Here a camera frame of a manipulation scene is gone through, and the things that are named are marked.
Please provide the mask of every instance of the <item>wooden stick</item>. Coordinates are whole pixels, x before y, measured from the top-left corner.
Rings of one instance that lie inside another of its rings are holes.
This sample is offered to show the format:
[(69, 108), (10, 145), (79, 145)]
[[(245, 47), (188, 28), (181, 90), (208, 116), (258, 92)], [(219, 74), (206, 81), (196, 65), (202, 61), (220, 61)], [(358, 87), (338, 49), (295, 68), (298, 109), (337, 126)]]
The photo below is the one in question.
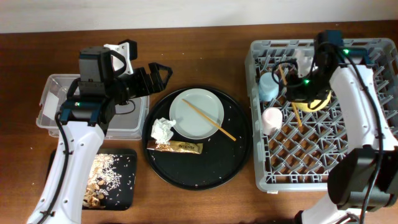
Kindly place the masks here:
[[(285, 72), (283, 71), (281, 65), (279, 65), (279, 72), (280, 72), (280, 76), (282, 77), (282, 81), (283, 81), (284, 85), (287, 85), (287, 81), (286, 81), (286, 78), (285, 78)], [(299, 111), (297, 111), (297, 107), (296, 107), (296, 104), (294, 102), (292, 102), (292, 107), (293, 107), (294, 115), (296, 115), (297, 124), (298, 124), (299, 127), (301, 127), (303, 124), (301, 123)]]
[(212, 125), (214, 125), (216, 128), (218, 128), (220, 131), (222, 131), (224, 134), (226, 134), (228, 137), (230, 137), (233, 141), (236, 141), (236, 138), (234, 138), (230, 133), (226, 132), (222, 127), (218, 126), (214, 121), (212, 121), (209, 117), (204, 115), (200, 110), (198, 110), (195, 106), (190, 104), (187, 100), (182, 99), (182, 101), (186, 102), (188, 106), (190, 106), (192, 109), (194, 109), (198, 114), (200, 114), (202, 117), (204, 117), (206, 120), (208, 120)]

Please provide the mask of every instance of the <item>table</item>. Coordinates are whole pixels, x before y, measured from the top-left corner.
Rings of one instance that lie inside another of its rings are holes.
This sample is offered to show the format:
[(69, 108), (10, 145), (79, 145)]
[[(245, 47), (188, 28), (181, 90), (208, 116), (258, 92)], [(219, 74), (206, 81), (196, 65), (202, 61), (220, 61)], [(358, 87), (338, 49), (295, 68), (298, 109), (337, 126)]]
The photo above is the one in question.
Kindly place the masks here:
[[(346, 38), (388, 37), (398, 43), (398, 21), (277, 24), (184, 29), (98, 30), (0, 35), (0, 216), (1, 223), (24, 223), (44, 188), (50, 153), (57, 139), (35, 124), (44, 84), (54, 73), (78, 73), (80, 49), (138, 42), (134, 67), (150, 62), (170, 66), (174, 76), (162, 93), (190, 85), (209, 85), (237, 99), (250, 116), (244, 59), (254, 40), (312, 39), (324, 29), (341, 29)], [(142, 153), (140, 141), (105, 141), (104, 147), (137, 151), (134, 205), (125, 212), (84, 211), (83, 223), (273, 223), (292, 218), (324, 192), (257, 189), (252, 157), (230, 182), (191, 192), (160, 179)], [(398, 206), (367, 215), (367, 223), (395, 223)]]

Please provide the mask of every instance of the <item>transparent plastic bin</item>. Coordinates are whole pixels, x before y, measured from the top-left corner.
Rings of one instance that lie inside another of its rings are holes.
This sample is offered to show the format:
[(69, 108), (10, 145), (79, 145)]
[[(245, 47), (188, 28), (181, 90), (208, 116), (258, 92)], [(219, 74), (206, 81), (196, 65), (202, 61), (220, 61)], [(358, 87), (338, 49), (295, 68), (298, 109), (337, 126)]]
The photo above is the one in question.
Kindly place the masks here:
[[(391, 39), (344, 39), (346, 47), (363, 47), (374, 63), (375, 89), (384, 116), (398, 137), (398, 52)], [(269, 103), (259, 101), (260, 70), (291, 59), (295, 50), (313, 56), (313, 40), (256, 40), (245, 60), (246, 85), (251, 103), (254, 169), (258, 189), (278, 191), (326, 190), (329, 171), (347, 152), (343, 115), (336, 96), (325, 108), (313, 113), (299, 110), (303, 127), (297, 121), (285, 92)], [(272, 136), (262, 132), (261, 113), (268, 107), (282, 111), (282, 129)]]
[[(58, 99), (57, 111), (61, 104), (66, 100), (67, 91), (70, 84), (79, 74), (53, 74), (49, 76), (45, 84), (42, 98), (40, 100), (39, 117), (36, 119), (36, 125), (40, 128), (48, 129), (50, 136), (58, 137), (59, 130), (53, 118), (44, 115), (44, 108), (47, 101), (48, 92), (54, 94)], [(149, 96), (133, 99), (135, 109), (132, 113), (115, 115), (109, 124), (108, 132), (105, 139), (120, 139), (120, 140), (140, 140), (144, 121), (149, 112)]]

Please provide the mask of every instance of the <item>yellow bowl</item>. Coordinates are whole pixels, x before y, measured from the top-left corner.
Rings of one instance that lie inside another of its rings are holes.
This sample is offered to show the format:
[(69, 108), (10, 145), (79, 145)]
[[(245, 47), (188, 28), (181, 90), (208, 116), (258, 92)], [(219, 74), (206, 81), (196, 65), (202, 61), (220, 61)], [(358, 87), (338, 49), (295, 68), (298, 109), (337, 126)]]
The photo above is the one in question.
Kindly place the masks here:
[[(318, 111), (318, 110), (324, 108), (329, 103), (330, 97), (331, 97), (331, 91), (329, 92), (328, 98), (325, 100), (325, 102), (323, 102), (316, 110), (311, 110), (308, 107), (308, 103), (294, 103), (294, 104), (296, 104), (296, 107), (298, 109), (300, 109), (300, 110), (302, 110), (304, 112), (315, 112), (315, 111)], [(321, 100), (314, 100), (314, 101), (312, 101), (310, 106), (312, 108), (314, 108), (314, 107), (316, 107), (319, 104), (319, 102), (321, 102)]]

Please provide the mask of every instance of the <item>candy bar wrapper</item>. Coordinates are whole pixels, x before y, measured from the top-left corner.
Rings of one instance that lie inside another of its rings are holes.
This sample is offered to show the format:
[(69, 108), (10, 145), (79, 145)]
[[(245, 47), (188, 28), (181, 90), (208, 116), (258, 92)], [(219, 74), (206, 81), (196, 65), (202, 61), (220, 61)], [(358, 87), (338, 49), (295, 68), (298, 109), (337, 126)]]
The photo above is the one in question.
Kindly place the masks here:
[(155, 140), (148, 141), (147, 149), (157, 150), (162, 152), (182, 152), (201, 154), (203, 150), (203, 143), (188, 143), (180, 141), (169, 141), (168, 144), (157, 144)]

